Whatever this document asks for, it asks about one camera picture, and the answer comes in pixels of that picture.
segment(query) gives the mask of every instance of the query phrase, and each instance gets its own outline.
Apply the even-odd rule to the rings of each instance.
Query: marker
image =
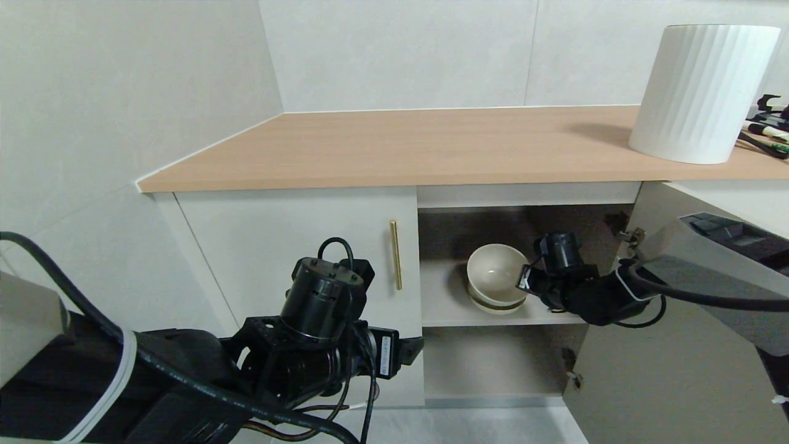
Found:
[[[789,143],[789,133],[773,128],[772,126],[762,125],[761,123],[754,123],[746,120],[745,123],[742,124],[742,128],[751,134],[767,136],[774,141]]]

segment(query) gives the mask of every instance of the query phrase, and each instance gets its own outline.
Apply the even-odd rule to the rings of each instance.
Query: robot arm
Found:
[[[191,329],[122,329],[30,239],[0,231],[0,240],[18,243],[33,255],[83,313],[63,311],[51,290],[0,276],[0,436],[225,444],[239,429],[250,428],[286,441],[327,433],[358,444],[332,421],[347,408],[350,379],[371,379],[361,433],[365,442],[379,390],[376,378],[393,378],[423,346],[421,337],[401,339],[397,330],[368,327],[360,319],[375,272],[340,238],[328,239],[317,258],[297,262],[279,316],[247,318],[238,333],[224,339]],[[347,259],[322,259],[333,242],[346,247]],[[16,343],[21,338],[25,341]],[[242,357],[246,348],[249,353]],[[299,408],[341,390],[336,405]],[[331,414],[326,420],[305,414],[315,409]],[[286,435],[259,421],[308,430]]]
[[[647,236],[635,256],[608,275],[581,260],[574,233],[552,233],[534,244],[543,269],[524,267],[518,288],[553,310],[589,324],[642,328],[660,320],[666,297],[704,307],[774,356],[789,354],[789,241],[743,222],[697,213]],[[660,313],[644,324],[621,321],[655,298]]]

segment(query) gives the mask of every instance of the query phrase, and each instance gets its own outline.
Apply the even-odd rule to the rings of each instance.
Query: wooden countertop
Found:
[[[638,107],[284,114],[138,182],[145,193],[341,186],[789,179],[735,149],[721,165],[627,147]]]

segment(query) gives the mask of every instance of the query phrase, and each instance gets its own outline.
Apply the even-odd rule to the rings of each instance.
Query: floor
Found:
[[[337,421],[357,437],[364,410],[341,412]],[[234,444],[255,442],[241,431]],[[309,444],[335,444],[318,435]],[[588,444],[566,407],[376,408],[370,444]]]

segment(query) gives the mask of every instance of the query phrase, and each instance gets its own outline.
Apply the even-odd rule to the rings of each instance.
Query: white cylindrical vase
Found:
[[[779,34],[769,26],[667,27],[630,147],[688,164],[726,162]]]

